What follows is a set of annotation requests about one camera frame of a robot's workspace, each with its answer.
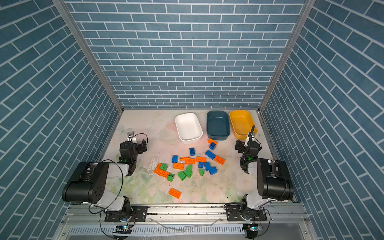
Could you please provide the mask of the yellow plastic bin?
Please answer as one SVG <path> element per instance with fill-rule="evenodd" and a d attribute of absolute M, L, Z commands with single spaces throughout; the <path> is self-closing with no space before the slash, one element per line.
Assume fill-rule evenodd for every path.
<path fill-rule="evenodd" d="M 250 112 L 246 110 L 236 110 L 231 111 L 229 116 L 233 133 L 237 140 L 245 140 L 253 126 L 255 126 L 254 134 L 258 134 L 258 129 Z"/>

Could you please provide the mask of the green square brick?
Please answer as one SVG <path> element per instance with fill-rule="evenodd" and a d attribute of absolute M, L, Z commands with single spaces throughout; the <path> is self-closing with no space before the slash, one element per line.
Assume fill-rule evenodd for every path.
<path fill-rule="evenodd" d="M 168 165 L 167 165 L 167 164 L 160 164 L 160 169 L 161 169 L 162 171 L 167 171 L 167 169 L 168 169 Z"/>

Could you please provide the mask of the dark teal plastic bin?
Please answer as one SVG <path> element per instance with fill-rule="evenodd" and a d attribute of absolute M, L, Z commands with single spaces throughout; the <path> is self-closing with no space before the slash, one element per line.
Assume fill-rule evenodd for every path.
<path fill-rule="evenodd" d="M 209 111 L 207 113 L 207 134 L 210 139 L 224 141 L 230 133 L 228 113 L 224 111 Z"/>

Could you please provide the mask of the blue long brick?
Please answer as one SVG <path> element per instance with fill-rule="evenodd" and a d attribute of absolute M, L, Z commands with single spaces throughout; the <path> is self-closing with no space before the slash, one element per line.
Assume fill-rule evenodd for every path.
<path fill-rule="evenodd" d="M 209 151 L 209 150 L 207 150 L 205 154 L 206 154 L 206 156 L 207 156 L 208 158 L 210 158 L 211 160 L 214 160 L 215 157 L 216 157 L 216 155 L 215 155 L 213 152 Z"/>

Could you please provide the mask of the white plastic bin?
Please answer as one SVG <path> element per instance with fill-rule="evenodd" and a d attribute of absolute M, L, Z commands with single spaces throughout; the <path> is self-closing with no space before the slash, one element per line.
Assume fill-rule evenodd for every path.
<path fill-rule="evenodd" d="M 202 127 L 197 115 L 194 113 L 176 116 L 175 124 L 179 138 L 185 145 L 197 143 L 203 137 Z"/>

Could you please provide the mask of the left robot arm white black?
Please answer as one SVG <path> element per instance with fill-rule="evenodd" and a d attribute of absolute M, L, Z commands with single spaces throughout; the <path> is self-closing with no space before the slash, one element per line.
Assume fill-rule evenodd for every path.
<path fill-rule="evenodd" d="M 138 155 L 147 151 L 148 141 L 132 140 L 120 144 L 118 162 L 80 162 L 62 191 L 62 199 L 70 203 L 88 203 L 101 208 L 106 223 L 144 222 L 147 206 L 131 206 L 130 199 L 106 189 L 107 179 L 129 177 L 135 169 Z"/>

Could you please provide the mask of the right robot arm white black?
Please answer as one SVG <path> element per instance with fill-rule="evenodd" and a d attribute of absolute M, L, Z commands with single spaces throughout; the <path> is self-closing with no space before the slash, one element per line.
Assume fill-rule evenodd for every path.
<path fill-rule="evenodd" d="M 262 146 L 256 140 L 236 141 L 235 150 L 240 157 L 240 167 L 245 174 L 256 175 L 257 190 L 245 194 L 240 202 L 224 205 L 229 222 L 266 221 L 266 205 L 291 200 L 294 187 L 286 162 L 258 157 Z"/>

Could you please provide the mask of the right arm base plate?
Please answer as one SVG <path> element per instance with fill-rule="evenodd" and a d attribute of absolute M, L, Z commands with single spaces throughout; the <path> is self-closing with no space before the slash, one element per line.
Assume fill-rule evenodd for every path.
<path fill-rule="evenodd" d="M 224 205 L 224 210 L 226 211 L 228 222 L 240 222 L 240 221 L 264 222 L 267 220 L 265 211 L 252 210 L 252 209 L 249 209 L 248 207 L 243 208 L 237 204 Z"/>

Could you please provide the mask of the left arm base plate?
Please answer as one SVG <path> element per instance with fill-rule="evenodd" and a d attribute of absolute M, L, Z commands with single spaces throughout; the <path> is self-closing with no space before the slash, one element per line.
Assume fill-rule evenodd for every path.
<path fill-rule="evenodd" d="M 125 206 L 119 211 L 107 211 L 106 223 L 145 222 L 148 206 Z"/>

